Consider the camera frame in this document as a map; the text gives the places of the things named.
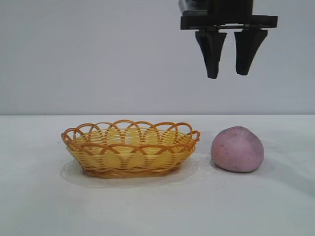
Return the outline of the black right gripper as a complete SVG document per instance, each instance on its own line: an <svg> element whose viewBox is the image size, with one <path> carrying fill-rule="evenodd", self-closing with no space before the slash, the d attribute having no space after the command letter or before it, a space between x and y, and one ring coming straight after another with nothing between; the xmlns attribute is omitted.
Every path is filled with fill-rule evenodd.
<svg viewBox="0 0 315 236"><path fill-rule="evenodd" d="M268 35L266 29L278 26L278 16L253 14L253 0L182 0L180 11L180 29L199 30L195 38L211 79L218 76L227 35L216 30L245 29L234 33L236 72L248 75L257 50Z"/></svg>

